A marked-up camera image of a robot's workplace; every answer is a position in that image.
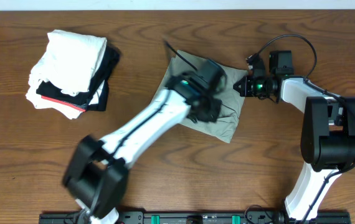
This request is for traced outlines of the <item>khaki green shorts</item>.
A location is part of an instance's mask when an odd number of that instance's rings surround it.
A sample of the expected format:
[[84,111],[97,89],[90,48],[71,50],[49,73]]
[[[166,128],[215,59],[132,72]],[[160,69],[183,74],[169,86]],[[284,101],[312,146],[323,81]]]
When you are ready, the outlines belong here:
[[[182,50],[178,50],[178,53],[181,56],[173,57],[170,60],[168,69],[166,70],[166,73],[164,74],[164,77],[153,98],[157,98],[159,92],[163,89],[171,74],[177,75],[181,72],[193,70],[191,66],[189,66],[186,62],[183,61],[184,59],[189,61],[197,68],[199,68],[206,61],[205,58],[192,55]],[[240,70],[224,65],[221,65],[220,67],[227,75],[227,81],[224,91],[215,96],[216,98],[222,101],[217,121],[215,123],[205,123],[202,121],[194,123],[190,119],[186,118],[181,121],[181,125],[202,132],[204,134],[216,137],[223,142],[229,143],[231,142],[235,130],[237,129],[237,126],[239,124],[239,117],[245,99],[233,89],[233,84],[241,80],[243,77],[247,76],[249,73],[246,70]]]

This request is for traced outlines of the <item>white folded garment on top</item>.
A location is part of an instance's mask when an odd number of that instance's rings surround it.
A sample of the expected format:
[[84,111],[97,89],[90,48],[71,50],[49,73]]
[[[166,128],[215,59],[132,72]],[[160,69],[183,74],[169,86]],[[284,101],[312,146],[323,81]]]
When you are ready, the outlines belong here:
[[42,82],[50,82],[71,96],[88,92],[105,53],[107,39],[57,29],[47,36],[46,51],[29,75],[28,94],[35,95]]

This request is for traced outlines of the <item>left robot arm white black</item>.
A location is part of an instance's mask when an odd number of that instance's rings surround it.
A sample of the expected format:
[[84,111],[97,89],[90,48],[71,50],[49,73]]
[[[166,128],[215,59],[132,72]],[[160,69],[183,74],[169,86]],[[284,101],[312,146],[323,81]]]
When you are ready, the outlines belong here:
[[215,95],[225,77],[220,65],[206,60],[196,71],[171,76],[156,99],[124,126],[99,140],[84,137],[62,179],[82,208],[73,222],[115,223],[134,163],[185,118],[216,122],[222,102]]

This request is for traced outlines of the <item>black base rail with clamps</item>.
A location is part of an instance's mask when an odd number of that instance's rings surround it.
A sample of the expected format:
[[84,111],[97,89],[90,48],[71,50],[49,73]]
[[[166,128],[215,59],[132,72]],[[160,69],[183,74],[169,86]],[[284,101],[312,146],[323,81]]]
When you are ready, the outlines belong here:
[[[271,224],[300,223],[288,218],[282,211],[264,209],[252,206],[246,211],[233,213],[149,213],[144,211],[120,212],[115,222],[104,218],[87,222],[83,212],[43,213],[39,215],[40,224],[66,223],[116,223],[116,224]],[[315,224],[350,224],[348,212],[324,211],[318,212],[316,218],[304,223]]]

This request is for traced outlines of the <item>black folded garment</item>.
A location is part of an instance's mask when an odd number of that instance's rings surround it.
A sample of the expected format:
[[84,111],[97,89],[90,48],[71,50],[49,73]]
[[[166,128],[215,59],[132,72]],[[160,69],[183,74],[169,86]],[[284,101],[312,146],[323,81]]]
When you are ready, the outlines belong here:
[[36,93],[43,100],[49,100],[81,112],[105,111],[109,94],[108,79],[119,59],[119,52],[107,45],[100,67],[90,81],[88,92],[70,96],[62,93],[62,90],[51,84],[51,82],[42,82]]

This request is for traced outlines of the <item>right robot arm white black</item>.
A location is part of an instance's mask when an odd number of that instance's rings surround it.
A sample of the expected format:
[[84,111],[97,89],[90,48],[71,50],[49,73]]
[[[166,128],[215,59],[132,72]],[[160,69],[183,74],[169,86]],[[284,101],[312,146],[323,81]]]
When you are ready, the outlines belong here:
[[247,59],[252,74],[234,83],[240,96],[284,101],[303,113],[304,164],[274,223],[318,223],[318,208],[334,181],[355,168],[355,97],[324,90],[294,74],[289,50],[274,51],[265,68],[259,54]]

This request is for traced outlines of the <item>white garment at stack bottom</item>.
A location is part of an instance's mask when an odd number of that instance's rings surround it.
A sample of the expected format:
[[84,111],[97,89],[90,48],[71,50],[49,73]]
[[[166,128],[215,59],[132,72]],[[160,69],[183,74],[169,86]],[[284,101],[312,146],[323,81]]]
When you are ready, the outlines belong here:
[[109,87],[105,82],[102,82],[87,105],[74,105],[67,101],[39,95],[36,93],[38,87],[38,81],[29,82],[29,89],[26,93],[27,100],[33,104],[34,108],[38,110],[52,108],[61,112],[68,119],[77,119],[82,113],[87,111],[105,111],[107,107]]

